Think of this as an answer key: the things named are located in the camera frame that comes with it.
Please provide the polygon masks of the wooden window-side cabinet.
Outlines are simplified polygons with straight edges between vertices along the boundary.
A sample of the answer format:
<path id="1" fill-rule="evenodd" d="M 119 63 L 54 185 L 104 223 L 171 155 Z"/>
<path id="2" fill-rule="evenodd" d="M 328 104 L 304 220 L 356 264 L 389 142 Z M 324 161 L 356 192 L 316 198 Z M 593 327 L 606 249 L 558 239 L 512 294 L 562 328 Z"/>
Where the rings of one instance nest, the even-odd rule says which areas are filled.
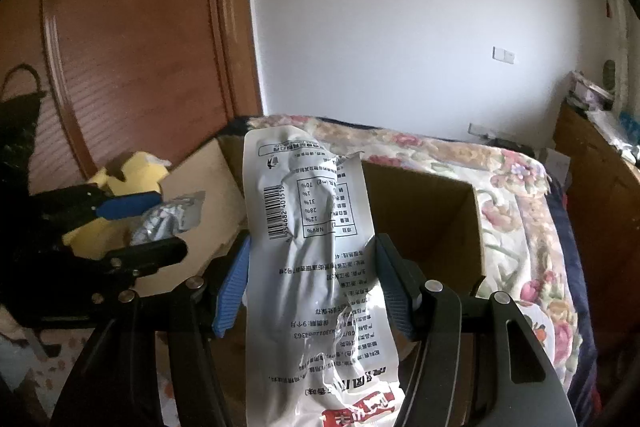
<path id="1" fill-rule="evenodd" d="M 553 140 L 555 150 L 570 158 L 567 212 L 596 343 L 605 350 L 639 325 L 639 170 L 566 103 Z"/>

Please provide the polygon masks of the brown cardboard box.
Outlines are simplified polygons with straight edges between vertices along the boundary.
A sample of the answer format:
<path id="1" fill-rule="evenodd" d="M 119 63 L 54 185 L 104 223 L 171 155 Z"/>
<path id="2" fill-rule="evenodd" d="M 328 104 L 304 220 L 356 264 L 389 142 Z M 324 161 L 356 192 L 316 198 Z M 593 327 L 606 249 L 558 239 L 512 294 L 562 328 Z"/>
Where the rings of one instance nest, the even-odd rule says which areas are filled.
<path id="1" fill-rule="evenodd" d="M 218 371 L 250 426 L 389 426 L 404 392 L 399 326 L 375 265 L 387 235 L 410 267 L 465 294 L 483 275 L 468 182 L 366 159 L 291 126 L 221 135 L 160 182 L 200 193 L 183 262 L 138 280 L 141 295 L 202 274 L 250 232 L 245 341 L 224 341 Z"/>

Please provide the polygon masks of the clutter on cabinet top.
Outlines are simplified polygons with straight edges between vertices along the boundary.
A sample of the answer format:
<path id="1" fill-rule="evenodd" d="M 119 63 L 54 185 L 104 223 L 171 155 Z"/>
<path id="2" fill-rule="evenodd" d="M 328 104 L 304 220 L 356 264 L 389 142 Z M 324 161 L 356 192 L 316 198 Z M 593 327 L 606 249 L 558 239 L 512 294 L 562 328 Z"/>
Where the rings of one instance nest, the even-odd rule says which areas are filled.
<path id="1" fill-rule="evenodd" d="M 586 117 L 608 145 L 632 165 L 639 167 L 639 123 L 629 114 L 613 110 L 614 94 L 588 80 L 581 72 L 568 74 L 570 87 L 565 102 Z"/>

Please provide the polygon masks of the floral quilt blanket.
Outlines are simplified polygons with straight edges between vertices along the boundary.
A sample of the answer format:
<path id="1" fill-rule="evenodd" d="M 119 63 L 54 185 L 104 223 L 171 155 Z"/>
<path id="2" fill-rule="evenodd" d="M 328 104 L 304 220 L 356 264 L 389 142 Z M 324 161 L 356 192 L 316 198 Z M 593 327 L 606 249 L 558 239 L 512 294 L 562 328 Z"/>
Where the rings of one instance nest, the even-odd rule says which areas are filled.
<path id="1" fill-rule="evenodd" d="M 480 292 L 501 289 L 544 312 L 556 373 L 578 425 L 590 423 L 597 410 L 597 348 L 587 285 L 563 189 L 533 152 L 511 142 L 447 141 L 309 116 L 239 117 L 219 134 L 235 142 L 250 130 L 282 124 L 308 132 L 337 154 L 360 152 L 376 165 L 471 184 L 485 251 Z"/>

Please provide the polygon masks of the white wall switch plate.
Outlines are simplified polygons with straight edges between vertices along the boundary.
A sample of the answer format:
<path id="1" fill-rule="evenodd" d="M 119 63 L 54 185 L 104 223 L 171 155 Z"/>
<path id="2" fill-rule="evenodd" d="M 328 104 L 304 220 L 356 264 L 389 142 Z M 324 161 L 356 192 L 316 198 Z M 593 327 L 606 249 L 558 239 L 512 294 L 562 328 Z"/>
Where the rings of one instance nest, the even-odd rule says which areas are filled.
<path id="1" fill-rule="evenodd" d="M 511 51 L 495 46 L 492 49 L 492 58 L 501 63 L 513 65 L 515 63 L 515 54 Z"/>

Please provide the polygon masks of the wooden louvered wardrobe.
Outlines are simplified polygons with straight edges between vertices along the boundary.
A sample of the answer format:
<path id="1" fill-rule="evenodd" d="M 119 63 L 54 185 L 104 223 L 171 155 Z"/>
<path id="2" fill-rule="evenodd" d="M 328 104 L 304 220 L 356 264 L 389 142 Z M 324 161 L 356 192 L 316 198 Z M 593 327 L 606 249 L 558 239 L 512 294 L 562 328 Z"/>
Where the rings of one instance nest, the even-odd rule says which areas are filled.
<path id="1" fill-rule="evenodd" d="M 250 0 L 1 0 L 1 79 L 44 93 L 32 193 L 137 150 L 179 164 L 264 110 Z"/>

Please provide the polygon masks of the orange print bed sheet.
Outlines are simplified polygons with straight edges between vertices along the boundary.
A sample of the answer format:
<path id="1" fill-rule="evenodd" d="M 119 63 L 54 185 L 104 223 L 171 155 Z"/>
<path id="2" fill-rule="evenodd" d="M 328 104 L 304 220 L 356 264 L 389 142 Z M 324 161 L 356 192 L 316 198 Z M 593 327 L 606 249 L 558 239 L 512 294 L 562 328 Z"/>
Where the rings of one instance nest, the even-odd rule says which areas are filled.
<path id="1" fill-rule="evenodd" d="M 121 307 L 89 338 L 50 420 L 53 426 L 160 426 L 153 326 Z M 180 424 L 229 426 L 230 413 L 198 307 L 169 315 L 169 362 Z M 320 426 L 571 426 L 575 418 L 524 315 L 503 293 L 461 299 L 425 293 L 412 323 L 406 396 L 368 391 L 352 405 L 322 407 Z"/>

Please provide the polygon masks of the white silver flat pouch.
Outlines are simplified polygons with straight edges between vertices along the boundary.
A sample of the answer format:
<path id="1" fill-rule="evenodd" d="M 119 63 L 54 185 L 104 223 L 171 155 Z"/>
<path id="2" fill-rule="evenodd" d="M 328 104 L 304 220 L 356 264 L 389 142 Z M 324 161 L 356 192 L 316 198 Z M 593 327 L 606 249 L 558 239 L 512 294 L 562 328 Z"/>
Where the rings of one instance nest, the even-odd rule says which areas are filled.
<path id="1" fill-rule="evenodd" d="M 181 195 L 146 210 L 131 229 L 130 245 L 171 239 L 201 223 L 205 192 Z"/>

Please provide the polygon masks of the long white snack pouch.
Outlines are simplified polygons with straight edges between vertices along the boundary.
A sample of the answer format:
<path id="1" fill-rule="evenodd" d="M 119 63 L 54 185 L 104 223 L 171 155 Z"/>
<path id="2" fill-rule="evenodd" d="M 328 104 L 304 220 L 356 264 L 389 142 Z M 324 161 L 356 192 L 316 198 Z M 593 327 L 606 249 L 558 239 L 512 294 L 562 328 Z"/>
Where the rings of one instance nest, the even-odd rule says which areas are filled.
<path id="1" fill-rule="evenodd" d="M 368 391 L 403 400 L 360 158 L 292 126 L 253 130 L 243 190 L 247 424 L 320 426 L 312 414 Z"/>

